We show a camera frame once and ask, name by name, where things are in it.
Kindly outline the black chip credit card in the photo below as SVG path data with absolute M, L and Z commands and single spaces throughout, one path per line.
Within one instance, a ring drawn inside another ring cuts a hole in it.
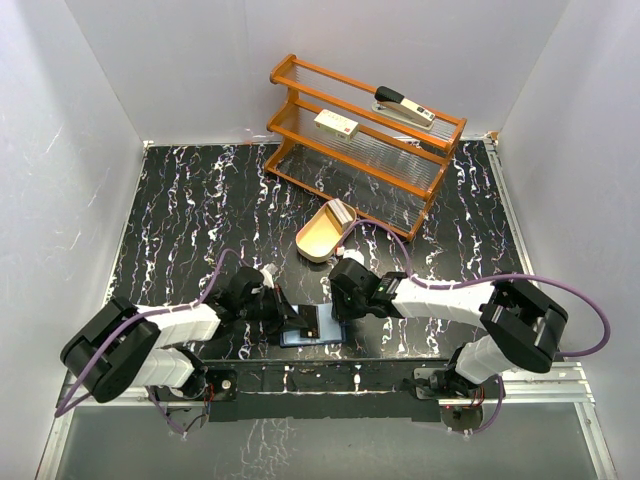
M 320 337 L 319 314 L 316 305 L 299 305 L 298 315 L 304 321 L 300 329 L 300 336 L 304 339 L 318 339 Z

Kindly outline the stack of credit cards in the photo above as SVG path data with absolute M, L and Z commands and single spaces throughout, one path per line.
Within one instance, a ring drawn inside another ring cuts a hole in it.
M 342 229 L 346 229 L 356 218 L 356 215 L 340 199 L 330 200 L 328 208 Z

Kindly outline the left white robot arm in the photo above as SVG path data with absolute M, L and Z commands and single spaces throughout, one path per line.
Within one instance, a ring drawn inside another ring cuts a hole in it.
M 271 272 L 240 268 L 203 299 L 166 307 L 109 300 L 60 353 L 89 395 L 107 403 L 130 387 L 168 387 L 186 399 L 200 396 L 207 376 L 179 346 L 224 336 L 237 323 L 256 323 L 269 337 L 310 327 Z

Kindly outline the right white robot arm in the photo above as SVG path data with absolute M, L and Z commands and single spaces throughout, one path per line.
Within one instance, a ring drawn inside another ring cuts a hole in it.
M 459 346 L 446 366 L 409 380 L 431 398 L 470 398 L 513 368 L 546 373 L 559 351 L 568 314 L 525 278 L 500 275 L 473 285 L 427 281 L 405 272 L 379 277 L 346 258 L 329 274 L 332 314 L 341 323 L 378 318 L 434 318 L 477 326 L 485 336 Z

